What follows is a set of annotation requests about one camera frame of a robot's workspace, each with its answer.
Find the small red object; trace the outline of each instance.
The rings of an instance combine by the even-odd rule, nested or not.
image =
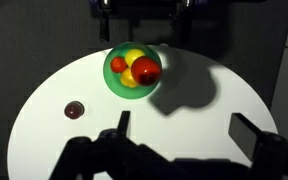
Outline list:
[[[142,86],[154,84],[161,76],[161,67],[153,59],[142,56],[131,67],[134,80]]]
[[[64,113],[70,119],[77,119],[84,114],[84,106],[78,101],[72,101],[66,105]]]
[[[111,70],[115,73],[122,73],[127,68],[127,64],[122,57],[115,57],[111,61]]]

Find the white round table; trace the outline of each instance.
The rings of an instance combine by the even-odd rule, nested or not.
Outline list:
[[[163,75],[148,96],[128,100],[110,91],[103,63],[110,50],[83,57],[49,77],[21,109],[8,145],[11,180],[48,179],[66,142],[76,136],[96,140],[116,128],[123,110],[130,110],[128,136],[168,160],[175,157],[227,158],[250,161],[228,134],[230,117],[240,112],[260,129],[277,133],[272,116],[256,92],[238,75],[196,53],[162,46],[154,48]],[[78,120],[64,107],[80,101]],[[95,179],[110,179],[105,173]]]

